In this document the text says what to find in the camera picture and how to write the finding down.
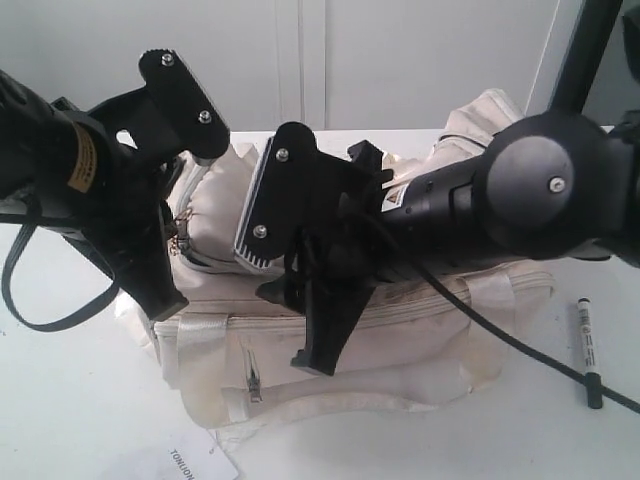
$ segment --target marker pen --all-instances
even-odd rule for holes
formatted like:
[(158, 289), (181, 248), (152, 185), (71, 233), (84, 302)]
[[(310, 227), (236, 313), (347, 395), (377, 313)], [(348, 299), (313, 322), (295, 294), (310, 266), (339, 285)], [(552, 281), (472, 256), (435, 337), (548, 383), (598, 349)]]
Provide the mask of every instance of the marker pen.
[(591, 302), (588, 298), (578, 300), (578, 318), (580, 319), (580, 338), (585, 362), (585, 387), (587, 389), (587, 405), (589, 408), (602, 408), (602, 380), (598, 369), (598, 359), (594, 344), (593, 318)]

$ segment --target yellow label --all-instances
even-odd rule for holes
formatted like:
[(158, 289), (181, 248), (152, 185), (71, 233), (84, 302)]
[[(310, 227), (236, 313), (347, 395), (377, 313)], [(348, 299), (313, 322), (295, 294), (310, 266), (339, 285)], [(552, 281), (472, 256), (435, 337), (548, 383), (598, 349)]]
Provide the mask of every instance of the yellow label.
[(87, 193), (96, 176), (98, 152), (91, 136), (77, 123), (73, 124), (78, 137), (78, 158), (71, 178), (67, 182), (71, 188)]

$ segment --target white bag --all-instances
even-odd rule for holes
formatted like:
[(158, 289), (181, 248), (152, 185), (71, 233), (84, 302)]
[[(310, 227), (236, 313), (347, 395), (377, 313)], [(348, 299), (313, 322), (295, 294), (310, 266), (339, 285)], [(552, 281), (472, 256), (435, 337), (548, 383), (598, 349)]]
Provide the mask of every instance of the white bag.
[[(390, 184), (482, 153), (495, 133), (521, 116), (503, 92), (483, 93), (452, 112), (428, 159), (386, 154), (384, 166), (395, 173)], [(174, 189), (170, 203), (186, 223), (181, 253), (171, 263), (189, 306), (150, 326), (130, 299), (118, 303), (117, 315), (138, 328), (141, 343), (155, 347), (165, 380), (180, 389), (196, 423), (218, 428), (228, 449), (265, 424), (354, 409), (425, 411), (498, 377), (508, 347), (422, 282), (376, 290), (335, 376), (290, 367), (304, 345), (304, 318), (256, 298), (267, 279), (244, 271), (232, 254), (257, 158), (253, 147), (241, 145), (210, 169), (189, 161)], [(516, 336), (553, 290), (551, 275), (532, 261), (444, 283)]]

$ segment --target metal screw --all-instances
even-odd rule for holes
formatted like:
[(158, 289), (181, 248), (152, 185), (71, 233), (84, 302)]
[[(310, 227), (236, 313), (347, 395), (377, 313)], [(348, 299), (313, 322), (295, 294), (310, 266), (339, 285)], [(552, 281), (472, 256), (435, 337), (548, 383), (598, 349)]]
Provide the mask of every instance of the metal screw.
[(279, 162), (286, 162), (289, 160), (289, 150), (286, 148), (281, 148), (276, 152), (276, 160)]
[(204, 124), (211, 123), (211, 112), (209, 110), (201, 111), (198, 115), (198, 121)]
[(562, 177), (553, 177), (549, 180), (549, 191), (551, 191), (551, 193), (563, 192), (566, 186), (567, 182), (565, 182)]
[(165, 67), (170, 67), (171, 65), (173, 65), (173, 55), (171, 55), (170, 53), (165, 53), (162, 56), (162, 65)]
[(267, 236), (268, 230), (264, 225), (256, 225), (253, 229), (253, 236), (256, 238), (265, 238)]

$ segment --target white table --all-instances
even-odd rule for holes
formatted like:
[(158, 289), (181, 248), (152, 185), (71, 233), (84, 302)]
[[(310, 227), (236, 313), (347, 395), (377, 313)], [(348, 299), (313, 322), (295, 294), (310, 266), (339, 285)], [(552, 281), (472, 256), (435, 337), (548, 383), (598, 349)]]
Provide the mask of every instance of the white table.
[[(437, 131), (323, 132), (337, 153), (363, 138), (426, 155)], [(266, 134), (236, 134), (262, 141)], [(0, 228), (0, 257), (14, 227)], [(574, 302), (593, 301), (606, 384), (640, 399), (640, 271), (617, 260), (549, 262), (558, 292), (530, 343), (580, 368)], [(16, 272), (27, 318), (54, 319), (106, 285), (63, 240), (39, 232)], [(69, 332), (17, 326), (0, 309), (0, 478), (93, 479), (190, 423), (153, 361), (105, 312)], [(640, 417), (512, 352), (491, 388), (427, 414), (350, 413), (265, 430), (234, 455), (249, 479), (637, 478)]]

